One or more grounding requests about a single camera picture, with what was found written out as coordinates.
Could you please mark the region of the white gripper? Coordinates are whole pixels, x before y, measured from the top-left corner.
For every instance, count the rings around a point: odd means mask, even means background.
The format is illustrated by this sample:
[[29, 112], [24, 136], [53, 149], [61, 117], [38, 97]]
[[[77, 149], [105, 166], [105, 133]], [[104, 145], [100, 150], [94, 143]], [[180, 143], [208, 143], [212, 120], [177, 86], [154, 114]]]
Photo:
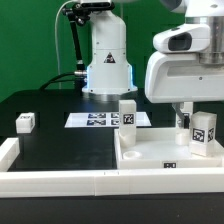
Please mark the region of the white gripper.
[[199, 63], [196, 53], [151, 55], [145, 77], [145, 95], [152, 103], [173, 103], [176, 125], [188, 129], [190, 114], [182, 102], [224, 100], [224, 65]]

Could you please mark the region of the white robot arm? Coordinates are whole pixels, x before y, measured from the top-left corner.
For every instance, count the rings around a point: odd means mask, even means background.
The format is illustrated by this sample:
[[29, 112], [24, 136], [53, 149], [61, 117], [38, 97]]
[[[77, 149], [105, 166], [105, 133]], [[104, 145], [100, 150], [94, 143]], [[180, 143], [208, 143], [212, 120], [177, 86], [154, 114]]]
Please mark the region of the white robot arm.
[[[153, 38], [156, 52], [147, 64], [145, 96], [152, 103], [224, 100], [224, 0], [160, 0], [183, 13], [185, 23]], [[111, 0], [81, 0], [90, 10], [92, 62], [83, 93], [100, 100], [118, 98], [137, 87], [126, 60], [126, 26]]]

